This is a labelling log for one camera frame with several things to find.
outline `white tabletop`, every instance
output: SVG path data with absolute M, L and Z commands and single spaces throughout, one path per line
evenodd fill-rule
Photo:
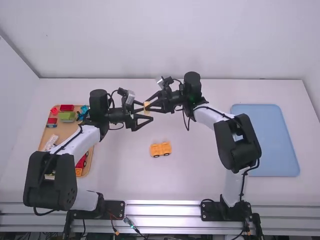
M 320 124 L 301 80 L 202 79 L 203 96 L 229 112 L 234 104 L 276 104 L 283 113 L 300 166 L 298 177 L 248 177 L 246 199 L 252 204 L 319 205 Z M 52 106 L 88 104 L 94 89 L 133 90 L 143 102 L 159 87 L 153 79 L 43 79 L 0 181 L 0 202 L 21 202 L 29 157 L 38 149 Z M 116 105 L 120 97 L 115 97 Z M 101 192 L 105 199 L 219 199 L 226 170 L 220 162 L 214 132 L 182 113 L 152 113 L 154 121 L 137 132 L 109 131 L 94 147 L 91 170 L 78 187 Z M 152 143 L 170 141 L 172 154 L 152 158 Z

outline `small yellow object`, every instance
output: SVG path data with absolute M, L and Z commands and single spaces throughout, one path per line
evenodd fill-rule
M 144 102 L 143 102 L 144 115 L 149 115 L 149 114 L 150 114 L 150 111 L 147 111 L 147 110 L 146 110 L 146 106 L 148 106 L 149 104 L 150 104 L 149 101 L 144 101 Z
M 81 177 L 81 173 L 82 173 L 82 168 L 76 168 L 75 169 L 75 176 L 76 177 Z
M 163 143 L 155 143 L 150 146 L 150 154 L 154 158 L 158 158 L 160 156 L 168 156 L 172 153 L 171 144 L 169 141 L 165 141 Z

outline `toy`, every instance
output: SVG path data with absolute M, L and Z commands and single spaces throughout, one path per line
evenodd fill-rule
M 169 141 L 163 143 L 155 143 L 150 146 L 151 156 L 158 158 L 160 156 L 168 156 L 172 152 L 171 144 Z
M 81 176 L 82 169 L 87 165 L 87 157 L 89 156 L 89 152 L 87 151 L 78 161 L 78 163 L 75 165 L 75 175 L 77 177 Z
M 46 122 L 46 127 L 47 128 L 56 128 L 58 125 L 57 125 L 57 121 L 58 121 L 58 118 L 56 117 L 49 117 L 48 118 L 48 121 Z
M 52 134 L 49 140 L 45 143 L 44 148 L 42 149 L 42 152 L 49 151 L 55 146 L 55 142 L 58 140 L 59 136 Z
M 59 112 L 58 116 L 63 123 L 73 123 L 75 121 L 76 113 L 74 111 Z
M 60 105 L 60 112 L 72 112 L 75 106 L 72 104 L 62 104 Z
M 50 112 L 51 112 L 54 116 L 56 116 L 59 111 L 58 111 L 58 109 L 54 106 L 53 108 L 51 108 Z
M 143 102 L 143 112 L 144 112 L 145 115 L 149 115 L 150 114 L 150 111 L 146 110 L 146 106 L 148 106 L 149 104 L 150 104 L 149 101 L 144 101 Z
M 84 115 L 87 113 L 87 111 L 89 110 L 89 106 L 87 105 L 83 105 L 81 108 L 81 112 L 76 111 L 76 113 L 78 114 L 77 117 L 77 121 L 82 121 L 84 119 Z

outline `metal rail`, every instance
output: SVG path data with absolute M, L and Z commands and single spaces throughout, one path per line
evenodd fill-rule
M 241 231 L 240 222 L 201 221 L 199 204 L 199 201 L 127 200 L 125 214 L 143 234 L 225 235 Z M 0 202 L 0 211 L 2 232 L 62 232 L 66 218 L 63 211 L 36 216 L 22 202 Z M 320 206 L 252 205 L 252 211 L 260 214 L 265 235 L 320 236 Z M 113 233 L 109 220 L 86 220 L 85 225 L 87 232 Z M 120 233 L 135 233 L 123 221 L 114 221 L 114 225 Z M 72 231 L 83 230 L 82 220 L 75 220 Z

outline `green toy block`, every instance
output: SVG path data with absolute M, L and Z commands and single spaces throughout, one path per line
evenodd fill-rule
M 73 123 L 75 121 L 76 113 L 74 111 L 59 112 L 58 117 L 63 123 Z

